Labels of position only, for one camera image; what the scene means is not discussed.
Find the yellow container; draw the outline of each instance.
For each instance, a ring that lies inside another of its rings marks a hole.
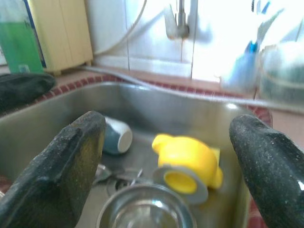
[[[192,170],[207,187],[218,189],[223,182],[223,172],[219,167],[219,150],[208,147],[203,142],[187,136],[159,134],[152,143],[159,154],[158,167],[164,165],[182,166]],[[164,176],[165,182],[175,191],[192,194],[196,191],[195,180],[179,171],[170,171]]]

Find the sink basin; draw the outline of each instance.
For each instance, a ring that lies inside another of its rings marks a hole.
[[[133,174],[142,169],[142,177],[150,178],[157,167],[158,157],[151,148],[157,133],[188,135],[220,148],[223,185],[219,190],[209,190],[208,201],[191,206],[190,210],[198,227],[246,227],[250,195],[228,127],[235,116],[252,113],[233,104],[156,92],[124,83],[86,86],[0,118],[0,174],[15,180],[61,128],[91,110],[122,120],[133,131],[133,143],[126,154],[103,154],[101,163],[111,168],[124,168]],[[111,192],[123,185],[109,180],[93,186],[77,227],[95,227]]]

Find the metal bowl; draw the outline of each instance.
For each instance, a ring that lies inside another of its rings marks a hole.
[[[97,228],[196,228],[185,201],[157,184],[138,184],[114,194],[100,212]]]

